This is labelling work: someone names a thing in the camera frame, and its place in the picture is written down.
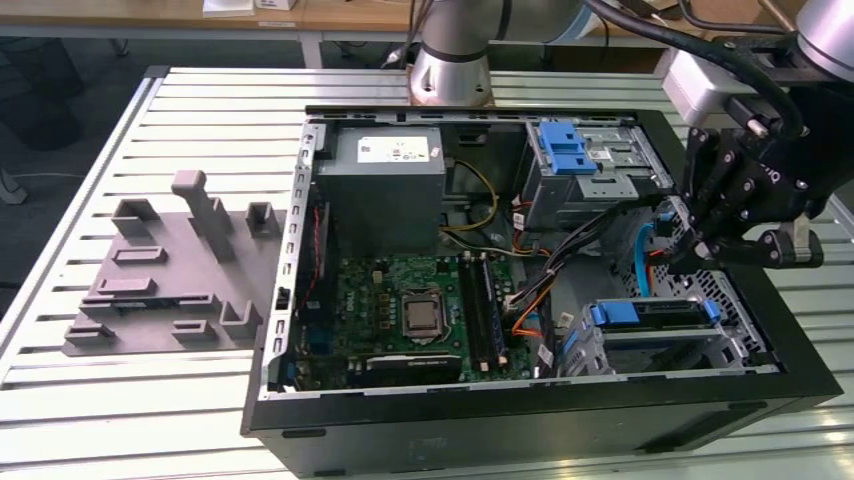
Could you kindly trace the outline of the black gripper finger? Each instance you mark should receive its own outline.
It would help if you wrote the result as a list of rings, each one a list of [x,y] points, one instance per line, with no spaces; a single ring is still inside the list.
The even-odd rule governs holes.
[[[711,251],[723,232],[722,222],[727,216],[720,205],[727,203],[727,182],[739,164],[736,133],[732,128],[690,130],[680,189],[688,210],[688,229],[671,248],[670,273],[694,273],[707,269],[696,247],[703,244]]]
[[[806,269],[819,267],[824,261],[820,241],[807,217],[782,222],[778,228],[764,230],[756,240],[738,238],[730,227],[704,220],[696,224],[696,245],[707,250],[696,254],[696,268],[702,270],[720,270],[730,264]]]

